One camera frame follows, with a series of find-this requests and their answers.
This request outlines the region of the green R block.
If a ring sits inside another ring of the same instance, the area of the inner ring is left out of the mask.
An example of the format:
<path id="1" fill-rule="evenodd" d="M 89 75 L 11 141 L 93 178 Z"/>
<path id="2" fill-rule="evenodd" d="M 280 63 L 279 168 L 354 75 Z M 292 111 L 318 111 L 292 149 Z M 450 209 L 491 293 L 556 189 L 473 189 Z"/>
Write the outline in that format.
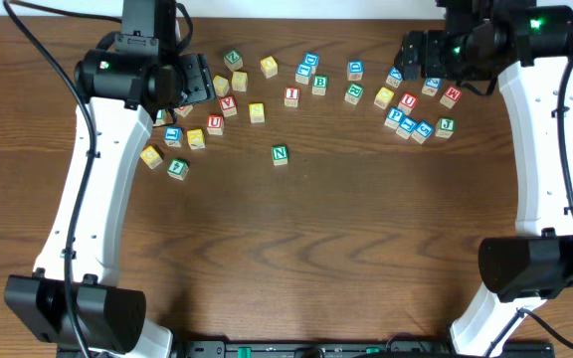
<path id="1" fill-rule="evenodd" d="M 345 93 L 344 100 L 357 105 L 364 93 L 364 87 L 356 83 L 351 83 Z"/>

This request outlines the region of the green N block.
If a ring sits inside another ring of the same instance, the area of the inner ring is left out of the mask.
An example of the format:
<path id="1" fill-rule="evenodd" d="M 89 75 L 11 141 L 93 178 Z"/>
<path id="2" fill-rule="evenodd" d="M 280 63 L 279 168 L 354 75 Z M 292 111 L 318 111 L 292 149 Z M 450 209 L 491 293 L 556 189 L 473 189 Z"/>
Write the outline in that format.
<path id="1" fill-rule="evenodd" d="M 272 158 L 275 166 L 288 164 L 288 150 L 285 145 L 276 145 L 272 147 Z"/>

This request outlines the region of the red E block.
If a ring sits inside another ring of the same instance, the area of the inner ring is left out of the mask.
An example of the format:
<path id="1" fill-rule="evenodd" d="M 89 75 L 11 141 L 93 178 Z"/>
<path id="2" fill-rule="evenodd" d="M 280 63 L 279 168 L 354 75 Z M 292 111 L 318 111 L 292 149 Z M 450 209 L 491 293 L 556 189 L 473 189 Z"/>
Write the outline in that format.
<path id="1" fill-rule="evenodd" d="M 188 114 L 189 114 L 192 110 L 193 110 L 193 106 L 192 106 L 192 105 L 186 105 L 186 106 L 176 107 L 176 108 L 174 109 L 174 112 L 175 112 L 177 115 L 180 115 L 180 116 L 182 116 L 182 117 L 187 117 Z"/>

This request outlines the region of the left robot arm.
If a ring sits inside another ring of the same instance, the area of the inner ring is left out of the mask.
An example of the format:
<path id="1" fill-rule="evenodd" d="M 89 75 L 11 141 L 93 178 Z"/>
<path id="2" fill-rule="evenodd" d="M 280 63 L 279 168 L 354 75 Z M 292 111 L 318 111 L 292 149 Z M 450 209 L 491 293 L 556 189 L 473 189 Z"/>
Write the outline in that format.
<path id="1" fill-rule="evenodd" d="M 174 357 L 173 333 L 146 315 L 146 298 L 119 287 L 120 240 L 134 173 L 157 114 L 211 101 L 206 58 L 191 54 L 175 1 L 127 1 L 65 83 L 76 139 L 52 231 L 28 276 L 11 275 L 4 300 L 61 357 Z"/>

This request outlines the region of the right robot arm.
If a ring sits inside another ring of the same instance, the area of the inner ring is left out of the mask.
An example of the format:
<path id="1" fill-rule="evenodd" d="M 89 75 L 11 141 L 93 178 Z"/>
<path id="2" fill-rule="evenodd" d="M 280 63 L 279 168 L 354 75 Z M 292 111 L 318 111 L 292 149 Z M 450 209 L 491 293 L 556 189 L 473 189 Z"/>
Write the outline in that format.
<path id="1" fill-rule="evenodd" d="M 499 91 L 517 172 L 516 234 L 478 249 L 481 286 L 450 328 L 456 357 L 514 352 L 509 336 L 573 287 L 573 10 L 533 1 L 443 0 L 446 25 L 405 34 L 406 80 Z"/>

